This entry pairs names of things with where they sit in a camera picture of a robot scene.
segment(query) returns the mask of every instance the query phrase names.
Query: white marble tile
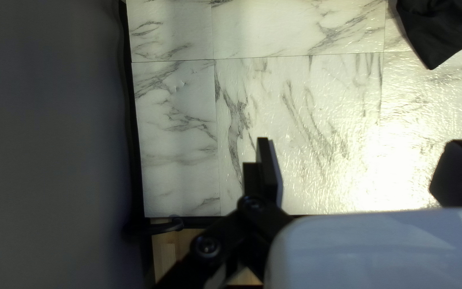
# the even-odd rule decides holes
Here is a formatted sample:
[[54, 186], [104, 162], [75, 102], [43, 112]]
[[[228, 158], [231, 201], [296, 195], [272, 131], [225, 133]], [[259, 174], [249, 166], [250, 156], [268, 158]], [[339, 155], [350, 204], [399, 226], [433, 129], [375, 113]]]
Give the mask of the white marble tile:
[[215, 59], [382, 52], [384, 0], [213, 0]]
[[274, 141], [289, 214], [357, 211], [373, 177], [381, 54], [215, 61], [222, 214], [257, 137]]
[[380, 126], [376, 189], [391, 195], [378, 204], [436, 206], [428, 191], [436, 164], [448, 141], [462, 139], [462, 51], [434, 70], [413, 52], [385, 53]]
[[214, 61], [133, 63], [148, 217], [220, 215]]
[[133, 62], [212, 59], [209, 0], [128, 0]]
[[401, 18], [395, 9], [395, 1], [389, 1], [386, 9], [386, 27], [384, 30], [384, 51], [412, 51], [402, 27]]

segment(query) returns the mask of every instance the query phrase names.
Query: gray fabric surface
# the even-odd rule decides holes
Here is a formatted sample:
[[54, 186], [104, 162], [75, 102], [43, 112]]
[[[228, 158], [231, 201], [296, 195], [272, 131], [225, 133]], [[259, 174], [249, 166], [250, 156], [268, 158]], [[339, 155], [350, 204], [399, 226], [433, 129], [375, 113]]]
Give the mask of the gray fabric surface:
[[139, 288], [117, 0], [0, 0], [0, 288]]

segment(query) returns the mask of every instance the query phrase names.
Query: gray marble vein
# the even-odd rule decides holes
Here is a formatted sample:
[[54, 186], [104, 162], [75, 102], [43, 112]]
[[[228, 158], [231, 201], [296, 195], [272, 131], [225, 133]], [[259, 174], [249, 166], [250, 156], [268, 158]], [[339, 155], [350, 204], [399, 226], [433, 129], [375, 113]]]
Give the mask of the gray marble vein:
[[256, 138], [274, 141], [291, 214], [356, 210], [376, 144], [380, 54], [217, 60], [222, 213], [242, 192]]
[[128, 0], [133, 62], [212, 59], [211, 4]]
[[147, 216], [220, 215], [213, 62], [133, 63]]
[[212, 1], [215, 59], [382, 52], [384, 0]]
[[413, 52], [385, 53], [380, 127], [376, 188], [392, 193], [380, 204], [437, 206], [434, 169], [445, 144], [462, 139], [462, 51], [432, 71]]

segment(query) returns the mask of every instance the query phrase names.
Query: screw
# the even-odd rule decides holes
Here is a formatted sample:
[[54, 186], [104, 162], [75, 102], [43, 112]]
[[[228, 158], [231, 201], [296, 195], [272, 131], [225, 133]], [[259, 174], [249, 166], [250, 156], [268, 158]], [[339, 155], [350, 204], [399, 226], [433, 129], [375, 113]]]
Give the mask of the screw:
[[196, 240], [196, 249], [202, 257], [212, 258], [220, 252], [220, 243], [215, 238], [201, 236]]
[[254, 198], [247, 199], [245, 205], [254, 211], [261, 211], [264, 207], [262, 201]]

